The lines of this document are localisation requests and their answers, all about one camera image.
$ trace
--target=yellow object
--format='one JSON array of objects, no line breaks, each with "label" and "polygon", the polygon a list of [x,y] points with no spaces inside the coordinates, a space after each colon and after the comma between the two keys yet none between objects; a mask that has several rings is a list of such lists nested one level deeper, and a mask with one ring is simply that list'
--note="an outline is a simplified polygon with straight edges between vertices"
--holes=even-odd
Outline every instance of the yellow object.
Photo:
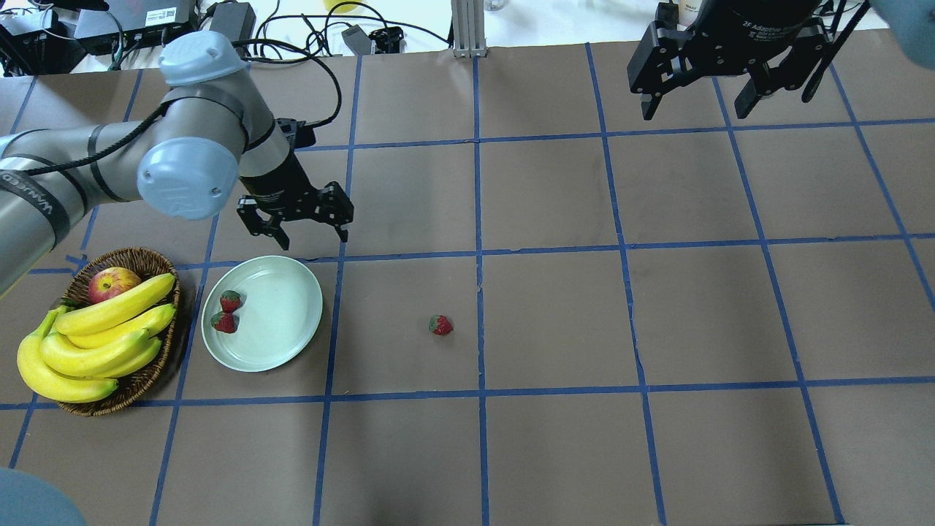
[{"label": "yellow object", "polygon": [[149,309],[172,290],[175,276],[153,276],[109,300],[60,315],[55,330],[67,336],[85,336],[116,327]]},{"label": "yellow object", "polygon": [[147,343],[148,347],[143,350],[133,358],[130,358],[129,361],[124,362],[120,367],[115,367],[113,369],[104,371],[101,373],[101,376],[107,378],[120,378],[126,376],[129,373],[135,373],[139,369],[142,369],[143,366],[150,363],[153,358],[156,358],[156,355],[159,354],[160,347],[163,346],[162,340],[159,338],[150,338]]},{"label": "yellow object", "polygon": [[137,329],[107,345],[82,349],[69,342],[64,334],[53,331],[42,339],[39,354],[49,367],[59,373],[68,376],[101,376],[145,351],[149,339],[150,334],[145,329]]},{"label": "yellow object", "polygon": [[[343,0],[323,0],[324,10],[331,11],[332,7],[336,6],[337,4],[340,4],[342,1]],[[350,13],[351,11],[355,9],[357,9],[357,6],[355,6],[354,4],[348,4],[347,6],[338,7],[337,9],[335,9],[335,12],[333,14]]]},{"label": "yellow object", "polygon": [[117,327],[111,327],[107,330],[83,336],[78,334],[71,335],[68,336],[68,340],[83,349],[94,349],[95,347],[113,342],[127,332],[133,332],[137,329],[146,329],[150,337],[153,337],[168,327],[169,323],[172,322],[172,317],[175,315],[175,312],[176,308],[171,303],[166,303],[165,305],[153,307],[145,313],[121,323]]},{"label": "yellow object", "polygon": [[104,399],[117,390],[117,380],[65,376],[46,365],[39,354],[42,341],[49,334],[55,319],[66,310],[66,307],[59,307],[49,311],[38,329],[27,334],[20,342],[16,366],[22,381],[39,395],[58,402],[85,403]]}]

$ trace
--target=white floor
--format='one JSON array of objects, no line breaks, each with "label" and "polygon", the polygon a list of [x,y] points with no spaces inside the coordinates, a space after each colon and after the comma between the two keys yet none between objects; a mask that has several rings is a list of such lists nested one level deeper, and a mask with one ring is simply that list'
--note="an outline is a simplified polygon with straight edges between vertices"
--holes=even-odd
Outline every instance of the white floor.
[{"label": "white floor", "polygon": [[[123,2],[128,0],[110,0]],[[208,6],[211,0],[201,0]],[[365,0],[377,9],[388,21],[406,22],[429,29],[446,37],[451,23],[451,0]],[[257,16],[257,25],[271,14],[277,4],[280,15],[324,15],[327,10],[323,0],[250,0]],[[608,42],[639,40],[646,26],[653,19],[658,0],[506,0],[499,11],[486,12],[484,33],[487,45],[494,46],[545,46],[576,44],[582,42]],[[6,7],[30,7],[27,0],[7,0]],[[350,15],[368,15],[365,7],[356,7]],[[324,19],[313,19],[321,27]],[[370,32],[381,26],[380,22],[359,20]],[[886,27],[872,11],[858,26],[860,29]],[[329,31],[329,42],[334,54],[351,54],[340,37],[343,27]],[[300,46],[305,45],[308,27],[299,19],[274,21],[268,27],[268,36],[286,40]],[[447,46],[444,42],[416,29],[404,28],[404,52],[439,51]],[[124,63],[124,68],[153,67],[159,48],[135,53]],[[103,71],[109,66],[108,56],[88,56],[75,68],[75,72]]]}]

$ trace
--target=barcode sticker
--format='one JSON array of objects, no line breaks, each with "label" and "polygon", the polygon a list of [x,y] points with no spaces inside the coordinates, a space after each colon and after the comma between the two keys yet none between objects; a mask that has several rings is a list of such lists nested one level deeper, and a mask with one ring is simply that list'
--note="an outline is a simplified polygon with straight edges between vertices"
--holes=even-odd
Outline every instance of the barcode sticker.
[{"label": "barcode sticker", "polygon": [[170,7],[169,9],[146,11],[146,27],[159,25],[160,23],[174,22],[176,9],[177,7]]}]

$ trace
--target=wicker basket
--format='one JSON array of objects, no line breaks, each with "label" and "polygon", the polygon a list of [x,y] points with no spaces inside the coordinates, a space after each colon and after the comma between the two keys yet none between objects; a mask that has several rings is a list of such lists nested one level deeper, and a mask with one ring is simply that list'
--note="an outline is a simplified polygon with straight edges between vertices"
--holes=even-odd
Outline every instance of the wicker basket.
[{"label": "wicker basket", "polygon": [[[71,285],[65,291],[62,301],[68,301],[76,307],[86,307],[91,303],[88,301],[88,283],[99,271],[108,267],[124,267],[135,272],[144,281],[159,274],[171,272],[175,276],[176,282],[172,290],[160,300],[157,305],[172,303],[176,309],[179,308],[181,287],[179,284],[179,274],[176,272],[172,263],[158,252],[145,247],[122,248],[113,252],[108,252],[98,257],[75,276]],[[80,416],[100,416],[115,411],[120,411],[124,407],[138,400],[144,393],[150,390],[156,380],[167,369],[168,365],[175,361],[173,350],[176,349],[176,343],[179,339],[175,331],[176,322],[179,319],[178,311],[175,317],[160,334],[163,339],[163,346],[149,364],[135,373],[128,374],[118,379],[117,390],[103,400],[87,403],[68,403],[58,402],[59,407],[65,409],[68,413]]]}]

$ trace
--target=blue joint cap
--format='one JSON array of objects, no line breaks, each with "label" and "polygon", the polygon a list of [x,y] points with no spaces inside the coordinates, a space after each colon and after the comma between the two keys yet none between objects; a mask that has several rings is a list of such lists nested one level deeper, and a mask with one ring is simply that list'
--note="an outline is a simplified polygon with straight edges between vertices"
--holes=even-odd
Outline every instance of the blue joint cap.
[{"label": "blue joint cap", "polygon": [[169,86],[190,86],[237,73],[247,64],[230,40],[214,31],[195,31],[169,42],[159,55],[159,69]]},{"label": "blue joint cap", "polygon": [[137,189],[159,212],[206,219],[224,208],[237,174],[236,158],[221,144],[179,137],[146,152],[137,167]]}]

